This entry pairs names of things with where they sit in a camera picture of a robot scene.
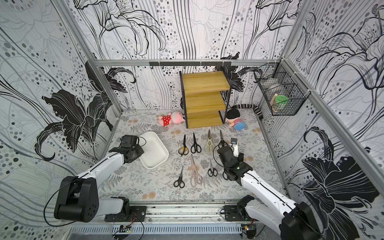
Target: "floral tablecloth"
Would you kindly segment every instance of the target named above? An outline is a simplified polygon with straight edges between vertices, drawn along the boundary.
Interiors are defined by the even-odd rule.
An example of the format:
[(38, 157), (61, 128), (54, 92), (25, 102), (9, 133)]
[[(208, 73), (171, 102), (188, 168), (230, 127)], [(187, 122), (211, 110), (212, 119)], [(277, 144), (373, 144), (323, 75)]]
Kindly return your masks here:
[[(252, 194), (236, 182), (224, 180), (223, 168), (218, 166), (212, 153), (193, 154), (195, 164), (203, 178), (202, 185), (192, 187), (190, 184), (191, 152), (181, 157), (178, 149), (187, 135), (188, 148), (193, 144), (193, 132), (197, 143), (204, 148), (208, 130), (215, 145), (220, 141), (220, 130), (224, 140), (229, 143), (232, 137), (238, 139), (239, 151), (244, 153), (244, 161), (254, 168), (272, 187), (282, 192), (282, 185), (273, 164), (268, 148), (264, 142), (256, 115), (250, 109), (239, 109), (241, 118), (247, 124), (243, 131), (236, 131), (228, 124), (217, 127), (186, 129), (185, 123), (163, 127), (158, 124), (157, 116), (167, 115), (167, 110), (128, 110), (123, 112), (113, 140), (109, 148), (120, 144), (120, 137), (125, 134), (141, 135), (154, 131), (169, 151), (168, 159), (154, 169), (146, 169), (139, 159), (130, 164), (124, 164), (112, 173), (99, 187), (99, 197), (127, 197), (130, 201), (182, 201), (182, 200), (231, 200), (240, 199)], [(217, 154), (216, 160), (221, 164)], [(210, 161), (218, 170), (216, 177), (208, 176)], [(181, 167), (184, 166), (184, 188), (174, 187)]]

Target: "wall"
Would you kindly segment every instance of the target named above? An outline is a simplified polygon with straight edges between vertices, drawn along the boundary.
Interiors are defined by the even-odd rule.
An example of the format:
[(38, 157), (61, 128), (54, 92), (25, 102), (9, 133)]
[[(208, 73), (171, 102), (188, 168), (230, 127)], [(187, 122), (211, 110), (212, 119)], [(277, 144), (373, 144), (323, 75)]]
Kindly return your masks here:
[[(288, 58), (382, 167), (382, 1), (316, 1)], [(291, 198), (313, 208), (325, 239), (384, 239), (384, 200), (307, 100), (270, 135)]]
[[(97, 59), (203, 60), (279, 59), (303, 0), (66, 2)], [(123, 86), (114, 89), (123, 109), (180, 109), (180, 70), (222, 70), (124, 68), (114, 78)], [(244, 68), (225, 69), (235, 89), (231, 106), (254, 103), (255, 83)]]
[(383, 167), (384, 5), (317, 1), (289, 59)]
[(303, 0), (69, 0), (98, 59), (277, 59)]
[(312, 207), (324, 239), (383, 239), (383, 197), (310, 101), (295, 116), (261, 109), (290, 197)]
[[(104, 67), (109, 83), (118, 97), (123, 109), (181, 109), (182, 94), (179, 71), (182, 73), (224, 71), (231, 79), (233, 87), (230, 106), (238, 104), (258, 104), (260, 98), (252, 71), (265, 67), (151, 67), (126, 66)], [(227, 92), (222, 92), (227, 100)]]
[(52, 2), (0, 1), (0, 19), (0, 237), (61, 238), (44, 205), (102, 157), (118, 112)]

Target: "wire basket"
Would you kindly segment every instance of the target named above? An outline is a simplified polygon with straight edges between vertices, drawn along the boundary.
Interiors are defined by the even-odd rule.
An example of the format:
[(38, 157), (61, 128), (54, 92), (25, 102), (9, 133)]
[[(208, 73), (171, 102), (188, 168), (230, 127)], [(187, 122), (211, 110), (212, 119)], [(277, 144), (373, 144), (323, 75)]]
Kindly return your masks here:
[(299, 111), (304, 94), (281, 65), (273, 74), (253, 74), (273, 116), (293, 116)]

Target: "red polka dot dress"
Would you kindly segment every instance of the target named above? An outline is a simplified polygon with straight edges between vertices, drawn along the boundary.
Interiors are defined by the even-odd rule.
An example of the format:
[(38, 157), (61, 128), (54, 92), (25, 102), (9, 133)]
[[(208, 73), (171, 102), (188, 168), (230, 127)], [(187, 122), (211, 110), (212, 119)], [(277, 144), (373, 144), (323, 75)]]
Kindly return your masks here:
[(165, 127), (165, 126), (169, 125), (169, 120), (171, 120), (171, 117), (170, 117), (170, 115), (168, 115), (168, 116), (162, 117), (161, 119), (164, 121), (164, 127)]

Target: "white tray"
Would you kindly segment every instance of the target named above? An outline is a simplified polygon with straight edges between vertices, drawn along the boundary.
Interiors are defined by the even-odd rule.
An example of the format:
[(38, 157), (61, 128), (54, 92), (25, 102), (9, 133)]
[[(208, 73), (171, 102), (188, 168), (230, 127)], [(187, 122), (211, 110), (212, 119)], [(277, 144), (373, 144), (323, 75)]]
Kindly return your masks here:
[[(155, 132), (149, 131), (143, 133), (140, 137), (147, 141), (142, 147), (144, 153), (140, 157), (140, 161), (145, 168), (153, 169), (168, 159), (169, 152)], [(142, 138), (139, 139), (140, 145), (143, 145), (145, 141)]]

